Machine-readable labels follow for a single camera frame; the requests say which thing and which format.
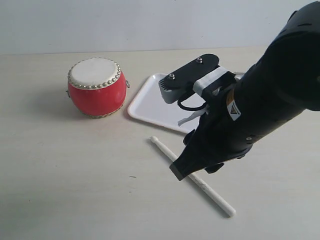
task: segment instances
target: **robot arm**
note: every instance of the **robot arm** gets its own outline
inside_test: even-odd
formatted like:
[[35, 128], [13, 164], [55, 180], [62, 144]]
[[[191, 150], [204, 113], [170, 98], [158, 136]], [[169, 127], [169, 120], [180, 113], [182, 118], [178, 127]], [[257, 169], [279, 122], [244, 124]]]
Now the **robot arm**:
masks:
[[[219, 170], [304, 110], [320, 111], [320, 2], [289, 18], [260, 60], [241, 79], [204, 54], [159, 82], [162, 98], [186, 111], [206, 108], [170, 169], [181, 181], [201, 169]], [[198, 94], [197, 108], [182, 102]]]

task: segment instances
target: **drumstick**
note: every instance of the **drumstick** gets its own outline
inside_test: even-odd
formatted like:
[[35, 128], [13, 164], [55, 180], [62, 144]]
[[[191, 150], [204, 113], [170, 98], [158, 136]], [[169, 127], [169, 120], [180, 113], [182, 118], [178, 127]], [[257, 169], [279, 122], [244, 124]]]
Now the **drumstick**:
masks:
[[[171, 161], [175, 161], [177, 156], [160, 140], [152, 136], [151, 141], [169, 158]], [[227, 203], [216, 191], [214, 191], [205, 181], [198, 177], [195, 173], [191, 173], [188, 177], [202, 189], [222, 210], [225, 211], [229, 217], [233, 217], [236, 214], [236, 210]]]

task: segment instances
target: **white label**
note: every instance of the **white label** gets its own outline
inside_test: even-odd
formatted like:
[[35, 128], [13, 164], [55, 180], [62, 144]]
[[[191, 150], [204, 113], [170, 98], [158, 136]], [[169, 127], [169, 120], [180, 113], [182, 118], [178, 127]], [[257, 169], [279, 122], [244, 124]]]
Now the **white label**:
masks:
[[228, 106], [227, 106], [228, 112], [230, 117], [233, 121], [237, 120], [241, 116], [241, 112], [238, 109], [235, 100], [233, 100]]

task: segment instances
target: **white tray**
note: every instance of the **white tray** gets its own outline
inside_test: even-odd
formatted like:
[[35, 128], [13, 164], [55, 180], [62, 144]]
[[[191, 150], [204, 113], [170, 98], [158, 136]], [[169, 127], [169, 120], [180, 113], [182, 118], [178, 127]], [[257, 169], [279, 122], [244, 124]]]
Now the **white tray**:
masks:
[[[199, 117], [178, 126], [178, 121], [189, 117], [193, 112], [182, 110], [176, 102], [173, 104], [165, 103], [161, 96], [158, 82], [166, 75], [164, 73], [156, 73], [148, 77], [130, 103], [128, 114], [134, 119], [187, 134], [197, 128]], [[183, 105], [199, 107], [204, 102], [200, 96], [194, 94], [184, 101]]]

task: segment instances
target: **table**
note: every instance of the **table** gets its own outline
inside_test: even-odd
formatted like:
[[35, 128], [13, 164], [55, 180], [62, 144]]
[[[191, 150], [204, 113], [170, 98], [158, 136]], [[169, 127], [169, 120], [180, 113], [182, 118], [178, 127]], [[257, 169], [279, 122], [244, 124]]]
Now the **table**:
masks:
[[[315, 240], [320, 238], [320, 113], [306, 110], [245, 158], [199, 175], [236, 210], [227, 216], [148, 140], [177, 155], [183, 135], [131, 119], [146, 78], [204, 53], [244, 72], [265, 47], [0, 56], [1, 240]], [[66, 94], [72, 65], [119, 62], [129, 80], [117, 113], [88, 118]]]

